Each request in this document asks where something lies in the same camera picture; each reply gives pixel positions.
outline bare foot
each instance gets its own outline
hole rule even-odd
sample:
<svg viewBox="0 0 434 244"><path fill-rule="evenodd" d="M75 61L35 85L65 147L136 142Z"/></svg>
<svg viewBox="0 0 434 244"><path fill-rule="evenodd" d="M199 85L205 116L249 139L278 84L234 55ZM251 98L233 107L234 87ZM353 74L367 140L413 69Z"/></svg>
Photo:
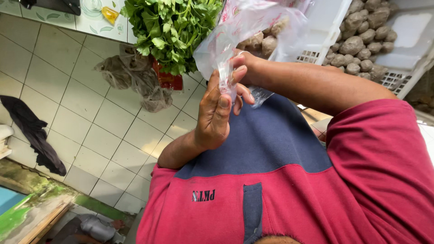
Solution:
<svg viewBox="0 0 434 244"><path fill-rule="evenodd" d="M125 227L125 222L123 220L112 221L111 224L116 230L123 229Z"/></svg>

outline black cloth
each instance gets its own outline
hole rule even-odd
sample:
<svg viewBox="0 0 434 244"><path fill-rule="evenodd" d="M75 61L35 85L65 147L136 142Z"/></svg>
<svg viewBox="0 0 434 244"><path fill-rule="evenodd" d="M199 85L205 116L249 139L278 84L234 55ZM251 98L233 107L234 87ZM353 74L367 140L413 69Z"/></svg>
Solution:
<svg viewBox="0 0 434 244"><path fill-rule="evenodd" d="M53 147L46 142L47 133L42 127L46 127L47 123L38 119L32 110L18 98L0 95L0 100L13 122L29 140L31 148L38 153L36 163L47 167L51 173L65 176L64 164L60 161Z"/></svg>

